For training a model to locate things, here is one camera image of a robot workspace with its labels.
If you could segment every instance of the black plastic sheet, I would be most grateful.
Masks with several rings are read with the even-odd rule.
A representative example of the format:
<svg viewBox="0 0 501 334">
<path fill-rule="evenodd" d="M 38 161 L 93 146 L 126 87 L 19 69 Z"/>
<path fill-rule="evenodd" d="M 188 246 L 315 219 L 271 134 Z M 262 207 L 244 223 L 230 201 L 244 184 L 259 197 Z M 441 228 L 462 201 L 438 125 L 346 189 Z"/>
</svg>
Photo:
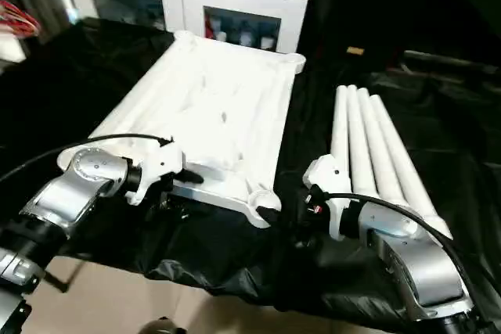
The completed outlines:
<svg viewBox="0 0 501 334">
<path fill-rule="evenodd" d="M 88 135 L 171 42 L 170 34 L 86 20 L 0 76 L 0 171 Z M 291 241 L 306 193 L 301 177 L 329 150 L 340 76 L 338 68 L 315 62 L 297 76 L 276 172 L 283 213 L 272 228 L 177 198 L 161 206 L 158 187 L 140 207 L 100 201 L 63 252 L 214 295 L 405 330 L 395 285 L 375 254 L 326 235 L 304 250 Z M 384 75 L 356 84 L 381 94 L 457 244 L 501 276 L 501 91 Z M 2 220 L 57 172 L 55 158 L 48 159 L 0 186 Z M 499 318 L 498 298 L 474 268 L 468 270 L 484 309 Z"/>
</svg>

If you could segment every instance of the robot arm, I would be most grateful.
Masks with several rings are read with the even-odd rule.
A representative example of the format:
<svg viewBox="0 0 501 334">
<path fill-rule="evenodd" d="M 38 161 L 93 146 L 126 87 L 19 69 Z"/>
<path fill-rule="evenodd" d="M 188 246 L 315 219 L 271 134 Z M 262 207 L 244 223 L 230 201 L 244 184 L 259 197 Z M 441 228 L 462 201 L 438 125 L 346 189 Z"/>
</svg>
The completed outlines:
<svg viewBox="0 0 501 334">
<path fill-rule="evenodd" d="M 411 321 L 423 328 L 434 325 L 433 332 L 479 332 L 466 328 L 476 322 L 470 318 L 474 304 L 436 238 L 388 206 L 328 195 L 382 199 L 452 238 L 379 96 L 369 97 L 353 85 L 338 87 L 331 154 L 314 160 L 303 182 L 310 189 L 310 218 L 328 210 L 331 238 L 359 239 L 374 250 L 392 274 Z"/>
<path fill-rule="evenodd" d="M 67 170 L 47 183 L 0 232 L 0 333 L 20 332 L 32 293 L 45 268 L 99 197 L 117 194 L 139 205 L 148 188 L 164 175 L 178 174 L 183 154 L 171 142 L 138 166 L 97 148 L 76 153 Z"/>
</svg>

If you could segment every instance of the tile floor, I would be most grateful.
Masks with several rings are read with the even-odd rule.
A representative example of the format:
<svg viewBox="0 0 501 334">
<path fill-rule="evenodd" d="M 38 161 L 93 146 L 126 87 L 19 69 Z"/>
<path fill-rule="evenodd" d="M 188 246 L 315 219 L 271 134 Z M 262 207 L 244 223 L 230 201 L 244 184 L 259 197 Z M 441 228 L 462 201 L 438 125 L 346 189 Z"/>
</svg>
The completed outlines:
<svg viewBox="0 0 501 334">
<path fill-rule="evenodd" d="M 57 257 L 49 270 L 69 278 L 80 261 Z M 82 263 L 70 292 L 42 283 L 28 298 L 33 312 L 23 334 L 137 334 L 161 316 L 189 334 L 376 334 L 338 321 L 255 307 L 235 297 L 213 297 L 201 289 Z"/>
</svg>

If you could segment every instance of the white plastic tray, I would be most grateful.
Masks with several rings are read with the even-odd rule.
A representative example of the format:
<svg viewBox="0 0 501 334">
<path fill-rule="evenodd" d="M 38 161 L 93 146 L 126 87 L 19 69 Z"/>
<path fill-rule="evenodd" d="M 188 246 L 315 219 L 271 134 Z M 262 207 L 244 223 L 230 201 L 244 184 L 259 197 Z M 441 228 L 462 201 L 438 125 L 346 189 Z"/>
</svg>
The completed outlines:
<svg viewBox="0 0 501 334">
<path fill-rule="evenodd" d="M 176 32 L 172 46 L 91 136 L 173 137 L 186 167 L 204 177 L 202 185 L 175 181 L 174 194 L 240 211 L 254 226 L 268 227 L 255 209 L 263 202 L 280 209 L 272 192 L 276 163 L 294 76 L 304 64 L 298 54 Z M 94 145 L 139 163 L 158 144 L 122 138 Z M 59 167 L 79 149 L 62 152 Z"/>
</svg>

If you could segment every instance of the white pipe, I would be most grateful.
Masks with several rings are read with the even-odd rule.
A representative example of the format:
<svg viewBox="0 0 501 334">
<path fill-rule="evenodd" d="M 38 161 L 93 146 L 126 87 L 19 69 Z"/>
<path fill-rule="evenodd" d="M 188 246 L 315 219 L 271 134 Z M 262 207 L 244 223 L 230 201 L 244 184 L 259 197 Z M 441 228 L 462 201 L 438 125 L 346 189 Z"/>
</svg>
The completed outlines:
<svg viewBox="0 0 501 334">
<path fill-rule="evenodd" d="M 360 114 L 357 87 L 354 85 L 348 86 L 348 137 L 353 192 L 378 197 L 362 115 Z"/>
<path fill-rule="evenodd" d="M 400 183 L 390 154 L 384 141 L 383 133 L 377 123 L 372 104 L 369 100 L 369 92 L 362 88 L 358 91 L 360 110 L 362 111 L 363 123 L 366 129 L 367 143 L 369 145 L 370 159 L 373 163 L 373 171 L 376 176 L 377 191 L 381 197 L 390 203 L 408 207 L 405 201 Z"/>
<path fill-rule="evenodd" d="M 377 121 L 381 126 L 388 151 L 395 165 L 398 179 L 410 206 L 422 216 L 434 216 L 437 212 L 431 203 L 430 196 L 424 188 L 423 182 L 418 175 L 398 132 L 391 121 L 386 107 L 379 95 L 370 96 L 376 113 Z"/>
<path fill-rule="evenodd" d="M 348 90 L 346 86 L 338 86 L 336 90 L 336 102 L 334 104 L 330 154 L 339 163 L 339 167 L 349 174 L 347 101 Z"/>
</svg>

